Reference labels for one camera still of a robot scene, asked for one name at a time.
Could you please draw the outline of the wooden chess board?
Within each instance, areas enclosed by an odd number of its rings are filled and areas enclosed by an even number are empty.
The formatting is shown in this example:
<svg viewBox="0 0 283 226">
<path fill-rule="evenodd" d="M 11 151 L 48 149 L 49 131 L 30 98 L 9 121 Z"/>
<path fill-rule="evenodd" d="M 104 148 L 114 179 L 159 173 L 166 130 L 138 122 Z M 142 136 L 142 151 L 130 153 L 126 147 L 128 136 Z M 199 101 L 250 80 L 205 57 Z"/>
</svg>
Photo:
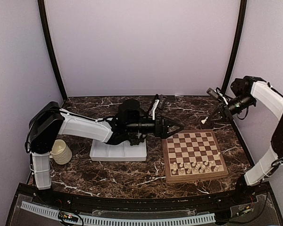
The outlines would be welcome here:
<svg viewBox="0 0 283 226">
<path fill-rule="evenodd" d="M 211 180 L 224 178 L 229 175 L 215 133 L 211 129 L 182 130 L 181 132 L 164 139 L 162 141 L 162 147 L 167 183 Z M 211 165 L 211 161 L 215 161 L 215 165 L 212 165 L 211 172 L 206 172 L 205 170 L 202 173 L 199 171 L 198 174 L 194 172 L 195 167 L 192 167 L 191 174 L 187 174 L 188 168 L 184 167 L 185 173 L 179 175 L 179 164 L 181 162 L 184 164 L 189 162 L 191 167 L 193 161 L 196 162 L 196 164 L 200 164 L 200 168 L 205 161 L 208 161 L 208 165 Z M 173 162 L 177 163 L 175 168 L 177 169 L 177 172 L 174 175 L 172 174 L 173 168 L 171 167 Z M 218 171 L 214 171 L 216 165 L 219 165 Z"/>
</svg>

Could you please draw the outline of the white plastic divided tray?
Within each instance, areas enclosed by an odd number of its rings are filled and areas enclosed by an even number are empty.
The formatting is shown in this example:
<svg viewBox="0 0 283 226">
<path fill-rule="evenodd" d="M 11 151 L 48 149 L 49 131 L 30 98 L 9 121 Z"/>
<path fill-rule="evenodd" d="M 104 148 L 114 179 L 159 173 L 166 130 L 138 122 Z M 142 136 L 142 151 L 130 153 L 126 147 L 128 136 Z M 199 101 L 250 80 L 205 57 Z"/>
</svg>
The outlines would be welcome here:
<svg viewBox="0 0 283 226">
<path fill-rule="evenodd" d="M 122 142 L 118 145 L 107 145 L 93 140 L 90 158 L 92 161 L 110 162 L 146 161 L 147 146 L 145 141 L 138 145 L 130 145 L 129 141 Z"/>
</svg>

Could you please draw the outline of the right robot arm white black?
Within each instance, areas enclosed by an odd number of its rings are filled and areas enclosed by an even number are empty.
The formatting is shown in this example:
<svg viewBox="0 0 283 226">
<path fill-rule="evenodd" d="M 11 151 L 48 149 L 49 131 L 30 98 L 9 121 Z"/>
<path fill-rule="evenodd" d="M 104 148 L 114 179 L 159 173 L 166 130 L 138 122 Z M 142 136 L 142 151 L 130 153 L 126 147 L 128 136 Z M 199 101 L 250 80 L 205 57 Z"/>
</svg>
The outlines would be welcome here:
<svg viewBox="0 0 283 226">
<path fill-rule="evenodd" d="M 207 93 L 218 101 L 209 117 L 201 122 L 209 128 L 218 121 L 231 121 L 249 107 L 262 104 L 275 117 L 274 131 L 270 133 L 270 145 L 260 160 L 241 178 L 241 185 L 255 186 L 270 177 L 283 164 L 283 95 L 268 81 L 254 76 L 236 78 L 231 84 L 234 97 L 230 98 L 219 88 L 209 88 Z"/>
</svg>

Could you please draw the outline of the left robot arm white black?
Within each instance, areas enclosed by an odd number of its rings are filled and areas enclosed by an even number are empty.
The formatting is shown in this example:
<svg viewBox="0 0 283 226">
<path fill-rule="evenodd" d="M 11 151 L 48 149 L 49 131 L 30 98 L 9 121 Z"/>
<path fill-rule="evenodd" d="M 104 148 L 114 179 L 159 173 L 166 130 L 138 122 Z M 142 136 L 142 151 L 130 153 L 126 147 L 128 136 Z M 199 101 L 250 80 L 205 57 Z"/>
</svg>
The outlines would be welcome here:
<svg viewBox="0 0 283 226">
<path fill-rule="evenodd" d="M 60 108 L 56 102 L 48 103 L 29 122 L 25 141 L 39 198 L 47 205 L 57 202 L 57 194 L 50 190 L 50 160 L 64 165 L 72 159 L 71 138 L 90 142 L 93 161 L 145 161 L 148 135 L 167 139 L 184 128 L 160 114 L 164 104 L 164 97 L 157 96 L 143 110 L 138 100 L 128 99 L 115 115 L 93 119 Z"/>
</svg>

